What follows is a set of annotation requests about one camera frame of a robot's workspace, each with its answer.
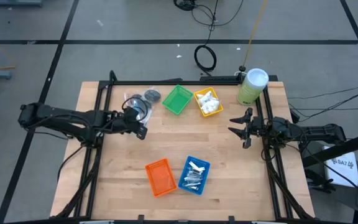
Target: white cap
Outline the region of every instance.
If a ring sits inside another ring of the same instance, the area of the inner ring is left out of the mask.
[[[248,71],[246,81],[251,88],[262,90],[269,82],[269,76],[262,69],[253,68]]]

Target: blue basket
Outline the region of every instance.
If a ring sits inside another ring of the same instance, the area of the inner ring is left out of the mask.
[[[193,189],[189,189],[187,187],[182,186],[182,184],[185,182],[185,177],[187,175],[188,168],[191,167],[190,164],[189,164],[190,161],[192,161],[198,167],[204,167],[205,168],[205,170],[203,171],[203,173],[201,175],[203,177],[203,180],[201,181],[201,185],[198,186],[198,190],[193,190]],[[191,193],[201,195],[203,193],[203,190],[204,190],[204,185],[205,185],[205,182],[206,182],[206,177],[208,175],[209,167],[210,167],[209,162],[202,161],[201,159],[194,158],[193,156],[188,156],[187,160],[186,160],[186,163],[185,163],[185,168],[183,168],[183,172],[181,173],[181,176],[180,176],[178,187],[183,189],[183,190],[190,191]]]

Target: wooden table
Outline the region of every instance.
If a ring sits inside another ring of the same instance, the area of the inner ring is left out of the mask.
[[[98,82],[83,82],[76,110],[93,110]],[[174,86],[156,86],[164,99]],[[185,86],[190,91],[208,86]],[[227,127],[244,128],[229,122],[244,115],[246,106],[236,100],[239,87],[212,86],[224,110],[204,118],[192,99],[177,116],[161,103],[155,106],[147,125],[146,139],[133,134],[112,134],[104,138],[92,219],[135,220],[274,220],[272,199],[265,162],[260,158],[261,138],[253,136],[252,146],[242,148],[241,140]],[[282,82],[268,84],[273,115],[290,119]],[[121,110],[124,93],[141,93],[149,86],[113,86],[110,110]],[[65,157],[79,147],[77,140],[68,142]],[[51,215],[60,212],[78,188],[85,150],[65,165],[57,185]],[[155,198],[146,175],[145,165],[168,158],[178,182],[188,156],[211,163],[203,194],[182,189]],[[314,215],[300,154],[294,148],[282,149],[283,165],[290,192],[302,207]],[[280,189],[281,214],[285,209]],[[81,214],[88,201],[85,193]]]

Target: yellow basket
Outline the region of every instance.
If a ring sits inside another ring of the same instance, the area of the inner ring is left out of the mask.
[[[200,91],[197,91],[194,93],[194,98],[196,98],[196,101],[197,101],[197,104],[198,104],[198,107],[200,108],[202,114],[204,115],[204,117],[206,116],[211,116],[212,114],[216,114],[218,112],[221,112],[223,110],[223,106],[222,106],[222,103],[219,103],[219,106],[218,106],[218,109],[212,113],[209,113],[209,114],[204,114],[204,111],[201,109],[201,105],[200,103],[198,102],[198,98],[197,98],[197,94],[202,94],[202,95],[205,95],[207,92],[211,91],[212,92],[212,96],[219,99],[218,96],[216,95],[215,93],[215,90],[214,88],[212,87],[209,87],[209,88],[206,88],[204,90],[200,90]]]

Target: green can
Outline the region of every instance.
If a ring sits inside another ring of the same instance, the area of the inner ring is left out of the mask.
[[[268,82],[269,76],[262,69],[253,68],[249,70],[237,94],[237,101],[242,105],[253,103]]]

